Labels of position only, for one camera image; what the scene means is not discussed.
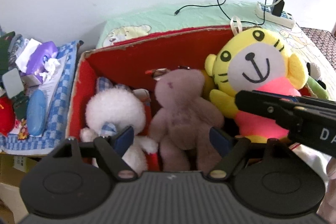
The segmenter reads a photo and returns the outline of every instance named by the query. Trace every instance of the patterned blanket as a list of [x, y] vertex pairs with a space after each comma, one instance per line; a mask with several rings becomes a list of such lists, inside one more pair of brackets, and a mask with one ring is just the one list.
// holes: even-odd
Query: patterned blanket
[[17, 134], [9, 134], [7, 138], [0, 135], [2, 151], [12, 155], [46, 155], [64, 139], [78, 43], [79, 41], [73, 41], [58, 47], [57, 58], [67, 55], [67, 60], [51, 102], [43, 135], [41, 137], [29, 136], [25, 140], [18, 140]]

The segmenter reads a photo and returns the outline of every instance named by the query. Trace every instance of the white plush toy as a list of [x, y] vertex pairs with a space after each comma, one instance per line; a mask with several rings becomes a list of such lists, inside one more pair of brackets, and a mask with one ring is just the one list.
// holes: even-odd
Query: white plush toy
[[102, 135], [106, 123], [115, 126], [116, 132], [127, 126], [134, 129], [134, 142], [122, 159], [138, 174], [148, 170], [144, 151], [156, 153], [158, 144], [147, 136], [137, 136], [145, 127], [146, 114], [143, 103], [130, 91], [111, 88], [98, 92], [86, 106], [86, 124], [80, 132], [82, 142], [91, 142]]

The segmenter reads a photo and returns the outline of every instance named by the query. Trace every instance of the black charger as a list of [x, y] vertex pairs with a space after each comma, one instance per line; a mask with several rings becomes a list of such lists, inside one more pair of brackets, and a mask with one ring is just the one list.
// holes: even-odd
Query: black charger
[[271, 7], [271, 13], [274, 16], [281, 16], [282, 10], [284, 8], [285, 2], [284, 0], [280, 0], [278, 4], [275, 4], [273, 7]]

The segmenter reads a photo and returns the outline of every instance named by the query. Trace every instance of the black cable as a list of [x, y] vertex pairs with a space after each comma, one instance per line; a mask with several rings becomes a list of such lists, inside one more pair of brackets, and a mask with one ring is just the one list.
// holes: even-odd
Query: black cable
[[[182, 9], [184, 9], [185, 7], [214, 7], [214, 6], [218, 6], [220, 8], [220, 10], [223, 12], [223, 14], [229, 19], [231, 20], [231, 18], [224, 12], [224, 10], [222, 9], [222, 5], [226, 2], [226, 0], [224, 0], [222, 3], [219, 3], [219, 0], [217, 0], [217, 4], [213, 4], [213, 5], [185, 5], [183, 7], [181, 7], [180, 9], [176, 10], [174, 15], [177, 15]], [[250, 23], [250, 24], [253, 24], [253, 25], [258, 25], [258, 26], [261, 26], [265, 23], [265, 12], [266, 10], [264, 9], [264, 19], [263, 19], [263, 22], [262, 23], [255, 23], [255, 22], [251, 22], [251, 21], [241, 21], [241, 23]]]
[[225, 2], [226, 2], [226, 0], [224, 0], [221, 4], [219, 4], [218, 1], [217, 1], [217, 4], [211, 4], [211, 5], [185, 5], [185, 6], [181, 7], [180, 9], [176, 10], [175, 13], [174, 13], [174, 15], [177, 15], [185, 7], [202, 7], [202, 8], [205, 8], [205, 7], [215, 7], [215, 6], [221, 6]]

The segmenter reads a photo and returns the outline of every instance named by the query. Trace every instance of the screw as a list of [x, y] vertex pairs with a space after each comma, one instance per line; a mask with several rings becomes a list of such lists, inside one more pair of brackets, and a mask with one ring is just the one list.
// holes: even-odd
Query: screw
[[274, 107], [269, 106], [269, 107], [267, 108], [267, 112], [268, 112], [268, 113], [273, 113], [273, 112], [274, 112]]
[[167, 176], [167, 178], [170, 179], [170, 180], [173, 180], [173, 179], [176, 179], [177, 176], [174, 175], [174, 174], [171, 174], [170, 176]]
[[227, 173], [223, 170], [212, 170], [210, 172], [210, 176], [213, 178], [213, 179], [223, 179], [225, 178], [227, 175]]
[[304, 107], [302, 107], [302, 106], [296, 106], [296, 107], [294, 107], [294, 109], [297, 109], [297, 110], [306, 110]]
[[132, 179], [135, 177], [135, 174], [131, 170], [121, 170], [118, 172], [118, 177], [121, 179]]

